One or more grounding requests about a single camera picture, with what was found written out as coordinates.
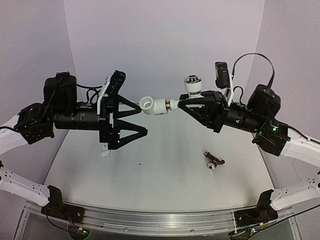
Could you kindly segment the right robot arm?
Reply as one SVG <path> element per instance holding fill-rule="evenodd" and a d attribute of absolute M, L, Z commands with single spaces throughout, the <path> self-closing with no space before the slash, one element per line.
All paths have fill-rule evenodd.
<path fill-rule="evenodd" d="M 320 141 L 296 128 L 277 121 L 281 99 L 273 90 L 259 84 L 249 103 L 241 105 L 219 91 L 204 91 L 197 97 L 182 94 L 178 107 L 201 125 L 219 133 L 229 126 L 254 134 L 252 143 L 274 156 L 290 157 L 313 166 L 320 165 Z"/>

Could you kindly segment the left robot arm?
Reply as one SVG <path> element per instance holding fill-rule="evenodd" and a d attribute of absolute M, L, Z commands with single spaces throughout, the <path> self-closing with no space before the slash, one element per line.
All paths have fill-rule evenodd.
<path fill-rule="evenodd" d="M 117 150 L 145 137 L 148 130 L 124 117 L 142 109 L 119 95 L 126 74 L 116 70 L 99 87 L 96 103 L 78 102 L 77 79 L 69 72 L 58 72 L 45 80 L 44 101 L 23 108 L 0 127 L 0 152 L 32 145 L 44 138 L 54 138 L 54 129 L 97 131 L 99 142 L 108 150 Z"/>

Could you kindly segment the white faucet chrome knob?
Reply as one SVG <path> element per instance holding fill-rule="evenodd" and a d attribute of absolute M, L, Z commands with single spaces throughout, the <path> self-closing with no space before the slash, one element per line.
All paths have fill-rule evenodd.
<path fill-rule="evenodd" d="M 184 80 L 184 88 L 187 93 L 187 99 L 195 99 L 201 97 L 202 78 L 198 75 L 189 75 Z M 175 111 L 178 108 L 178 101 L 171 99 L 166 101 L 166 108 Z"/>

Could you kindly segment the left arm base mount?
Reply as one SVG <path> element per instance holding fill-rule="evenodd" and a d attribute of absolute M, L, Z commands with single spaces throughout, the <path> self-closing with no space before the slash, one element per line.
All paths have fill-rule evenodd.
<path fill-rule="evenodd" d="M 41 213 L 48 217 L 80 224 L 83 221 L 85 209 L 80 206 L 63 202 L 62 192 L 59 188 L 48 185 L 48 203 L 41 208 Z"/>

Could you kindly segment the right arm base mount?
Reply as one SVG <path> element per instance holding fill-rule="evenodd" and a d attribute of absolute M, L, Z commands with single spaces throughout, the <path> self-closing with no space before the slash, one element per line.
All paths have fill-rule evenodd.
<path fill-rule="evenodd" d="M 272 189 L 262 192 L 255 207 L 235 211 L 236 226 L 246 227 L 276 220 L 278 212 L 271 207 L 271 195 L 273 192 L 274 190 Z"/>

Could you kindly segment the white elbow fitting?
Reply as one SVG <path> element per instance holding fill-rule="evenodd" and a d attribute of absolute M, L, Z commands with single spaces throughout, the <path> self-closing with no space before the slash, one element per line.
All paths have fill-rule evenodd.
<path fill-rule="evenodd" d="M 168 109 L 166 106 L 166 100 L 153 99 L 151 96 L 145 96 L 139 101 L 139 107 L 146 115 L 166 115 Z"/>

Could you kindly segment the white elbow fitting far left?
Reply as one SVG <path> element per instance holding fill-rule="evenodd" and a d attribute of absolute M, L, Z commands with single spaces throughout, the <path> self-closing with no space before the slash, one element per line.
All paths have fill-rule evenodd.
<path fill-rule="evenodd" d="M 111 151 L 110 151 L 109 149 L 107 149 L 107 148 L 103 148 L 103 149 L 101 150 L 101 156 L 102 156 L 103 158 L 108 157 L 108 156 L 110 155 L 110 153 L 111 153 Z"/>

